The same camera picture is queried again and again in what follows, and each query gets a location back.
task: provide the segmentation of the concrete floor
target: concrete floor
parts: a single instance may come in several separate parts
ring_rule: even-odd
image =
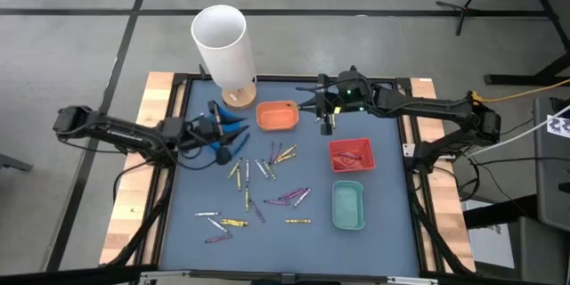
[[[3,8],[131,8],[134,0],[0,0]],[[437,9],[436,0],[145,0],[143,8]],[[442,0],[462,4],[465,0]],[[550,0],[570,34],[570,0]],[[540,9],[538,0],[475,0],[482,9]],[[134,120],[149,71],[195,72],[193,17],[141,17],[134,30],[110,114]],[[51,131],[56,111],[98,106],[127,17],[0,16],[0,152],[33,162],[34,171],[0,171],[0,273],[41,269],[44,254],[77,166],[79,152]],[[259,73],[338,74],[355,64],[367,76],[431,77],[441,98],[475,90],[500,97],[525,87],[487,86],[483,74],[533,74],[562,52],[547,20],[467,20],[461,37],[443,18],[248,17]],[[567,97],[568,89],[544,96]],[[533,97],[497,103],[503,128],[531,117]],[[533,155],[533,139],[514,142],[479,160]],[[124,157],[97,155],[74,224],[63,269],[98,263],[110,218],[112,179]],[[472,177],[460,161],[462,182]],[[511,196],[535,191],[533,163],[492,167]],[[479,194],[504,200],[482,173]]]

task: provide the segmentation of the teal bowl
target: teal bowl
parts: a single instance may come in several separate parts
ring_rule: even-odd
[[[357,231],[364,227],[362,191],[358,182],[337,181],[332,186],[332,223],[340,229]]]

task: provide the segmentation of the blue mat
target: blue mat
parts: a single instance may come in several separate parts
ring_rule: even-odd
[[[311,98],[310,93],[296,91],[296,86],[313,84],[260,82],[257,102],[304,102]],[[211,81],[193,81],[187,118],[208,113],[208,100],[220,102],[220,89]],[[253,210],[245,211],[244,163],[241,192],[237,191],[235,177],[225,178],[237,159],[198,172],[179,167],[160,270],[419,276],[395,119],[378,119],[365,112],[340,114],[333,135],[322,136],[320,125],[314,123],[315,116],[307,112],[299,112],[295,129],[284,132],[263,132],[256,122],[256,108],[231,113],[248,118],[244,125],[250,125],[251,137],[237,157],[250,158],[249,192],[265,223],[257,219]],[[370,138],[376,169],[333,173],[328,141],[359,137]],[[276,182],[265,178],[253,162],[269,158],[271,141],[276,146],[283,143],[281,151],[294,143],[298,145],[295,158],[274,166]],[[204,148],[198,158],[181,161],[198,167],[213,158],[212,149]],[[337,180],[355,180],[364,186],[366,225],[360,231],[339,230],[332,223],[332,184]],[[313,191],[296,209],[263,202],[299,187]],[[221,211],[223,214],[216,220],[244,219],[249,226],[229,227],[232,239],[206,244],[204,240],[222,232],[206,218],[194,217],[200,211]],[[286,224],[287,218],[311,218],[313,223]]]

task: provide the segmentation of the white cylinder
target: white cylinder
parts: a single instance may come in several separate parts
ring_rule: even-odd
[[[241,89],[256,74],[246,18],[229,5],[202,10],[191,26],[192,37],[216,85]]]

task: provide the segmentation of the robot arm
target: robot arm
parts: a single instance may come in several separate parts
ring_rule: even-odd
[[[327,75],[319,75],[315,88],[297,90],[315,93],[314,98],[299,104],[299,109],[313,112],[324,123],[321,134],[332,134],[330,115],[343,112],[366,111],[378,118],[396,118],[402,115],[451,120],[460,129],[434,142],[420,142],[414,149],[411,168],[421,174],[433,171],[440,156],[459,155],[472,146],[497,143],[501,132],[501,116],[476,102],[471,93],[458,101],[414,98],[397,90],[373,84],[360,74],[355,66],[343,71],[330,82]],[[335,86],[337,93],[328,89]]]
[[[111,143],[119,151],[139,152],[157,166],[176,163],[178,151],[190,151],[211,143],[220,143],[216,150],[216,162],[224,165],[232,159],[225,147],[245,131],[248,126],[226,133],[224,124],[242,121],[221,115],[214,101],[208,102],[213,121],[199,116],[192,121],[181,118],[165,118],[155,127],[140,126],[118,118],[109,117],[85,106],[71,106],[59,111],[53,130],[61,141],[92,137]]]

